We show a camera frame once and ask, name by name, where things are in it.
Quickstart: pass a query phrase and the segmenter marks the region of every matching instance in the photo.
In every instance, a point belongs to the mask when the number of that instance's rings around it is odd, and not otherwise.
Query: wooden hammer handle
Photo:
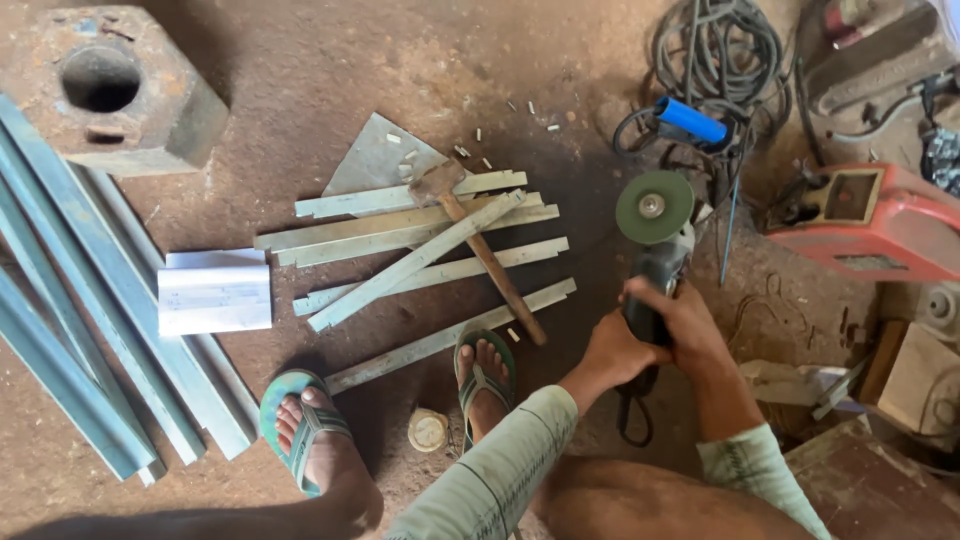
[[[447,191],[447,193],[444,193],[437,199],[440,201],[440,204],[444,205],[446,213],[449,214],[453,221],[462,221],[467,217],[467,211],[460,206],[460,201],[457,200],[456,195],[452,192]],[[533,311],[531,311],[527,303],[523,301],[523,297],[516,291],[516,287],[514,287],[514,284],[510,281],[510,277],[507,276],[507,271],[503,269],[503,265],[500,264],[500,261],[496,259],[493,251],[491,251],[490,246],[487,245],[487,240],[485,240],[480,233],[477,233],[467,238],[467,245],[470,246],[473,253],[480,259],[483,267],[487,269],[487,273],[490,274],[491,279],[493,279],[493,284],[496,285],[496,288],[500,291],[500,294],[503,295],[503,298],[507,300],[507,306],[510,306],[510,310],[516,316],[516,320],[527,330],[530,338],[533,339],[534,343],[539,347],[545,345],[546,332],[543,331],[540,322],[534,317]]]

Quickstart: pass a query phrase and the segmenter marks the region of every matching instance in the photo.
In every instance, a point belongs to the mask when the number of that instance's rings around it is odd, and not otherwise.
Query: hammer
[[[455,160],[448,160],[443,165],[436,166],[428,170],[422,178],[410,184],[410,197],[417,203],[418,207],[432,201],[440,201],[444,210],[453,219],[454,222],[462,221],[467,217],[467,211],[460,206],[460,201],[453,194],[453,188],[467,177],[467,171]],[[487,273],[493,279],[493,284],[507,300],[507,305],[520,321],[523,328],[527,330],[530,337],[538,346],[546,344],[546,332],[540,327],[540,323],[534,317],[532,311],[523,301],[523,297],[516,291],[514,284],[510,282],[507,271],[503,265],[496,259],[496,256],[487,245],[487,240],[480,233],[467,238],[467,245],[477,255]]]

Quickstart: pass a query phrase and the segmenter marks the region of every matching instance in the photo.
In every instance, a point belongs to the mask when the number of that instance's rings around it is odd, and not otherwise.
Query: hammer head
[[[416,182],[410,183],[410,198],[418,207],[423,207],[452,191],[466,177],[467,171],[463,165],[457,160],[447,160],[443,165],[428,170]]]

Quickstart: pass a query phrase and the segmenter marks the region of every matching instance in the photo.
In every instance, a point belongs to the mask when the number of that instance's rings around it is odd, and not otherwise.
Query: angle grinder
[[[694,203],[693,189],[686,177],[677,172],[649,172],[627,184],[616,204],[616,224],[637,243],[631,278],[643,276],[661,293],[673,296],[696,244],[690,225]],[[628,296],[624,299],[623,315],[638,340],[662,347],[671,345],[673,339],[663,317],[651,307]],[[620,394],[617,429],[623,440],[638,448],[653,439],[653,423],[643,398],[653,391],[659,373],[659,366],[651,366],[616,387]],[[634,439],[627,433],[631,402],[636,402],[646,420],[643,439]]]

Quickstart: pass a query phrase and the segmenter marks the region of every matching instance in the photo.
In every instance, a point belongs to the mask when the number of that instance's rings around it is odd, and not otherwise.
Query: hand
[[[680,282],[676,298],[660,294],[642,277],[628,280],[624,283],[623,291],[663,316],[673,336],[674,361],[689,377],[710,371],[717,364],[733,362],[727,343],[704,303],[704,297],[689,282]]]
[[[629,382],[653,364],[668,363],[672,359],[663,347],[637,340],[618,307],[593,327],[581,367],[613,388]]]

